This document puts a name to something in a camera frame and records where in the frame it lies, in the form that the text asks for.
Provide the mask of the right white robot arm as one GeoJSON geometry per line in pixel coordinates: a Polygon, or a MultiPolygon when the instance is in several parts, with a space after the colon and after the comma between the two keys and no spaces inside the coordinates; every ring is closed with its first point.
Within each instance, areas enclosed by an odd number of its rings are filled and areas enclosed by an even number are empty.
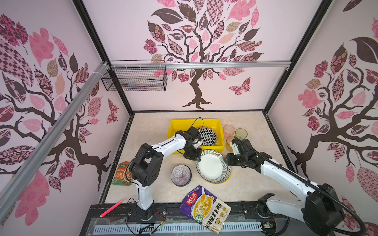
{"type": "Polygon", "coordinates": [[[316,191],[316,188],[319,188],[336,198],[337,195],[331,186],[318,185],[304,179],[285,168],[270,155],[255,150],[247,139],[234,138],[230,146],[232,153],[224,158],[227,165],[254,169],[275,180],[297,197],[297,200],[291,200],[283,199],[273,193],[265,194],[257,204],[257,212],[261,217],[284,215],[305,223],[319,236],[328,235],[343,222],[345,214],[342,207],[316,191]]]}

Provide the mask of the white striped rim plate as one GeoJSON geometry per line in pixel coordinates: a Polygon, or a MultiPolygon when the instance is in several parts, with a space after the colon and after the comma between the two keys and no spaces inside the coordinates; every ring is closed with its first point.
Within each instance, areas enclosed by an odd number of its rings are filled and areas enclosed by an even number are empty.
{"type": "Polygon", "coordinates": [[[230,169],[221,153],[207,149],[201,153],[200,161],[196,163],[199,175],[210,183],[220,183],[228,175],[230,169]]]}

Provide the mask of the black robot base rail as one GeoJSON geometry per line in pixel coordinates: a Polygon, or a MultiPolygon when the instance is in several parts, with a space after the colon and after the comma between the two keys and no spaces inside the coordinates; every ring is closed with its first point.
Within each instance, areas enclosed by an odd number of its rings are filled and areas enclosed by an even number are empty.
{"type": "MultiPolygon", "coordinates": [[[[284,236],[313,236],[312,232],[305,223],[288,219],[284,215],[275,214],[263,218],[257,212],[257,202],[228,202],[231,212],[226,222],[260,222],[262,225],[261,232],[243,232],[243,233],[222,233],[221,236],[265,236],[283,231],[284,236]]],[[[171,224],[171,223],[197,223],[189,219],[180,212],[180,203],[156,203],[152,218],[144,221],[138,217],[136,203],[129,200],[127,203],[120,204],[104,218],[100,215],[110,208],[110,204],[92,205],[88,211],[84,225],[80,232],[82,236],[91,236],[90,233],[96,225],[123,225],[134,224],[171,224]]],[[[213,236],[213,234],[190,234],[179,236],[213,236]]],[[[158,236],[174,236],[173,234],[163,234],[158,236]]]]}

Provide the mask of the black white geometric plate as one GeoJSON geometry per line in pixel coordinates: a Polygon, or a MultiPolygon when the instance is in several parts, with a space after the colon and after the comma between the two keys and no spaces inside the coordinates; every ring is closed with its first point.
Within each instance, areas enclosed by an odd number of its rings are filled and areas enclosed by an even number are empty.
{"type": "Polygon", "coordinates": [[[199,134],[201,139],[201,144],[203,147],[213,147],[218,142],[218,135],[215,130],[209,127],[199,128],[199,134]]]}

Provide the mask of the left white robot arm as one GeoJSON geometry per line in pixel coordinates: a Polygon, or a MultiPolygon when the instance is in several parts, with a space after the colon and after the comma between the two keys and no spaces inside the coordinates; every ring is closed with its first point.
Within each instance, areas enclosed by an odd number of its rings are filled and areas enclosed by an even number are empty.
{"type": "Polygon", "coordinates": [[[137,216],[147,221],[154,212],[153,183],[159,176],[163,160],[183,150],[187,160],[199,162],[202,153],[200,131],[190,127],[179,130],[171,138],[156,145],[143,144],[129,164],[134,183],[137,185],[137,216]]]}

